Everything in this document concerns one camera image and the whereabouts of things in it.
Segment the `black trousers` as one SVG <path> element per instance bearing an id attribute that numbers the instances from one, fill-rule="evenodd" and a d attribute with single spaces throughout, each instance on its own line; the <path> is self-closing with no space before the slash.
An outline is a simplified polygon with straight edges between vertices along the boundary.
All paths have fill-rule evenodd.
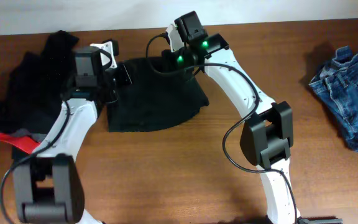
<path id="1" fill-rule="evenodd" d="M 150 132 L 182 124 L 209 100 L 191 71 L 164 77 L 145 58 L 123 61 L 112 77 L 114 99 L 106 105 L 109 132 Z"/>

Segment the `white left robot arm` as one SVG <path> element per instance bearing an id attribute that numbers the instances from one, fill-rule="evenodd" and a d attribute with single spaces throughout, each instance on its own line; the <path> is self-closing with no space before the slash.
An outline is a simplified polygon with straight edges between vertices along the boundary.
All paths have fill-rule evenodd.
<path id="1" fill-rule="evenodd" d="M 12 175 L 21 223 L 98 223 L 85 209 L 76 157 L 104 105 L 118 100 L 114 73 L 118 42 L 76 49 L 75 68 L 64 80 L 60 114 L 45 139 L 6 172 Z"/>

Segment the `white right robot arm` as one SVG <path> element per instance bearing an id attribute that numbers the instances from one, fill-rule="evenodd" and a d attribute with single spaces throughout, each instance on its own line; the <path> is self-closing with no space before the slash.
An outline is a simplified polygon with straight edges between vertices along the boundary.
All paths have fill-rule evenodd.
<path id="1" fill-rule="evenodd" d="M 293 112 L 285 101 L 277 103 L 246 74 L 233 50 L 220 34 L 209 35 L 195 11 L 175 19 L 166 29 L 175 68 L 198 67 L 215 81 L 241 116 L 224 135 L 242 127 L 240 147 L 254 166 L 234 166 L 259 174 L 267 200 L 270 223 L 298 223 L 300 212 L 290 182 L 290 149 L 293 146 Z"/>

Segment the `black garment pile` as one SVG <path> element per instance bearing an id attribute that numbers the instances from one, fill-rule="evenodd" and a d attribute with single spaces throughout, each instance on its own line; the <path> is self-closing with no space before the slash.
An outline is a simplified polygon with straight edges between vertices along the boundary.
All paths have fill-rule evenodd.
<path id="1" fill-rule="evenodd" d="M 66 79 L 75 69 L 79 38 L 58 31 L 49 35 L 43 51 L 26 52 L 9 74 L 4 100 L 0 100 L 0 133 L 47 134 L 57 119 Z"/>

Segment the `red and grey garment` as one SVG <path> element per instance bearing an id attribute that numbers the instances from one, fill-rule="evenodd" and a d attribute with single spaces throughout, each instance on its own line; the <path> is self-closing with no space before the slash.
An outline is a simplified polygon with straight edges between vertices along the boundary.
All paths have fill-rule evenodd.
<path id="1" fill-rule="evenodd" d="M 32 154 L 33 150 L 46 138 L 46 134 L 30 133 L 26 129 L 18 129 L 13 133 L 0 131 L 0 141 L 6 142 L 23 152 Z"/>

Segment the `blue denim jeans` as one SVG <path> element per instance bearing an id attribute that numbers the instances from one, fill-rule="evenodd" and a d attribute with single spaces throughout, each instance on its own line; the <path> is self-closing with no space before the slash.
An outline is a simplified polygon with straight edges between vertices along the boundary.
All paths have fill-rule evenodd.
<path id="1" fill-rule="evenodd" d="M 347 147 L 358 152 L 358 53 L 349 46 L 337 49 L 309 87 L 334 115 Z"/>

